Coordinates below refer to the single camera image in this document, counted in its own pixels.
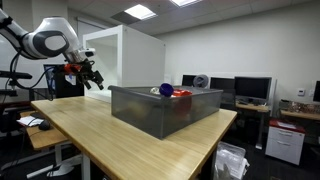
blue ball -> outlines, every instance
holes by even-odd
[[[171,97],[171,95],[173,94],[173,91],[174,91],[173,87],[171,86],[171,84],[168,84],[168,83],[162,83],[159,88],[160,94],[165,97]]]

table leg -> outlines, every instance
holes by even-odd
[[[91,179],[91,173],[90,173],[90,159],[85,154],[82,154],[82,180],[90,180]]]
[[[264,116],[265,116],[265,113],[262,113],[260,118],[259,136],[256,144],[257,149],[262,149],[262,131],[263,131],[263,124],[264,124]]]
[[[200,180],[212,180],[214,176],[214,165],[216,162],[217,150],[215,149],[204,163],[201,169]]]

gray storage bin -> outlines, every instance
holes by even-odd
[[[222,90],[177,86],[192,95],[167,98],[151,94],[151,88],[109,86],[112,115],[163,139],[220,107]]]

ceiling light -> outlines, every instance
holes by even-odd
[[[132,8],[129,8],[125,10],[124,12],[130,14],[133,17],[136,17],[140,20],[148,19],[156,16],[154,12],[152,12],[150,9],[138,4],[136,6],[133,6]]]
[[[190,4],[194,4],[194,3],[197,3],[202,0],[171,0],[171,1],[181,7],[181,6],[187,6]]]

wall outlet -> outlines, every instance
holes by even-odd
[[[309,97],[313,97],[314,96],[314,89],[310,89],[309,90]]]

